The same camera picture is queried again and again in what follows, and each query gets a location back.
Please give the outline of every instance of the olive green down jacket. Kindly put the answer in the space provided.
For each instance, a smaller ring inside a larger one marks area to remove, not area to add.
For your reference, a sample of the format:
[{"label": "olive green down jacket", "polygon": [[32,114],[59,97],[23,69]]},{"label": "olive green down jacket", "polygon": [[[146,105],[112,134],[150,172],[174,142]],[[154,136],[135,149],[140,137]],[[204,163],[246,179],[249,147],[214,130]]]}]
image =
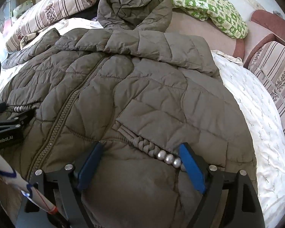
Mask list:
[{"label": "olive green down jacket", "polygon": [[[82,194],[95,227],[186,227],[201,194],[186,172],[155,157],[158,150],[177,157],[183,142],[221,170],[246,170],[256,188],[245,118],[206,41],[165,33],[171,17],[171,0],[100,0],[104,29],[63,36],[53,29],[3,63],[27,62],[0,95],[9,106],[0,119],[36,109],[23,143],[0,151],[24,178],[59,170],[92,141],[103,143]],[[0,183],[13,222],[21,199]]]}]

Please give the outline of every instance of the jacket pocket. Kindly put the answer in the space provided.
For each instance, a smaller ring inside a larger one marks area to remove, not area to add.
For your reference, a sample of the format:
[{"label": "jacket pocket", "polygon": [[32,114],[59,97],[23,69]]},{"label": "jacket pocket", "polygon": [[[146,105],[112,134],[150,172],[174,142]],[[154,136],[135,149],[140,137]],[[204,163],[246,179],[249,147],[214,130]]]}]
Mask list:
[{"label": "jacket pocket", "polygon": [[[168,113],[140,101],[132,99],[116,121],[113,129],[125,131],[122,134],[134,145],[137,140],[141,141],[137,139],[141,136],[160,149],[178,155],[179,145],[187,142],[207,163],[222,167],[226,164],[227,141],[208,131],[183,123]],[[147,149],[143,150],[143,143],[140,146],[140,150],[148,153]]]}]

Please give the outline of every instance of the metal screw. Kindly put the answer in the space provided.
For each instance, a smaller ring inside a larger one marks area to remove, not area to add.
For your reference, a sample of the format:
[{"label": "metal screw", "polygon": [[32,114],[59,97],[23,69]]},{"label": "metal screw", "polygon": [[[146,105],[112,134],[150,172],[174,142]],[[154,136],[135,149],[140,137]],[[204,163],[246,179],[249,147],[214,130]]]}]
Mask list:
[{"label": "metal screw", "polygon": [[215,165],[210,165],[209,170],[216,171],[218,168]]},{"label": "metal screw", "polygon": [[36,170],[36,171],[35,171],[35,175],[36,175],[36,176],[39,176],[39,175],[41,175],[41,174],[42,174],[42,170]]},{"label": "metal screw", "polygon": [[72,170],[73,169],[73,165],[72,164],[67,164],[64,168],[66,170]]},{"label": "metal screw", "polygon": [[246,176],[247,175],[247,172],[245,170],[240,170],[239,173],[242,175],[242,176]]}]

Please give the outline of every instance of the striped pillowcase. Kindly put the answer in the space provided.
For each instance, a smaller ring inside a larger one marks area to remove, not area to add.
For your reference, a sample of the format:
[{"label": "striped pillowcase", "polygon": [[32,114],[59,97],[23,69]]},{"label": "striped pillowcase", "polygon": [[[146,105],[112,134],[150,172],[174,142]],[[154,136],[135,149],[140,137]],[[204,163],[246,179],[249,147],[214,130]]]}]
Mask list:
[{"label": "striped pillowcase", "polygon": [[5,43],[8,52],[18,50],[23,36],[60,21],[94,5],[96,0],[41,0],[26,11],[13,25]]},{"label": "striped pillowcase", "polygon": [[270,93],[279,111],[285,135],[285,46],[269,42],[255,53],[248,69]]}]

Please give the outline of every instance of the bed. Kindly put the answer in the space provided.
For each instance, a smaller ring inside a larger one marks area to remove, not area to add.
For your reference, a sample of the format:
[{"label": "bed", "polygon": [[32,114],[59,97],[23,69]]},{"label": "bed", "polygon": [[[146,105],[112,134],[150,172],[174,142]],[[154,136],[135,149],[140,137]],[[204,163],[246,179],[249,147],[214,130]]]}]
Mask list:
[{"label": "bed", "polygon": [[[204,26],[187,26],[196,23],[204,23]],[[40,30],[39,36],[26,47],[33,45],[52,28],[56,28],[63,35],[74,28],[101,28],[99,26],[96,22],[80,18],[62,19]],[[243,62],[238,58],[244,58],[244,41],[226,38],[227,36],[212,24],[197,21],[182,12],[173,12],[172,23],[167,31],[203,36],[210,49],[219,50],[212,51],[213,60],[220,70],[225,87],[233,94],[244,114],[251,133],[257,159],[258,198],[266,227],[274,228],[285,214],[285,136],[272,97],[259,79],[243,68]],[[0,93],[25,64],[1,71]]]},{"label": "bed", "polygon": [[[58,23],[56,28],[64,33],[73,29],[60,27]],[[220,51],[212,51],[212,56],[225,87],[245,116],[257,159],[258,197],[265,224],[268,228],[275,227],[285,213],[285,136],[279,113],[267,90],[249,70],[240,66],[239,59]],[[2,70],[0,92],[25,64]]]}]

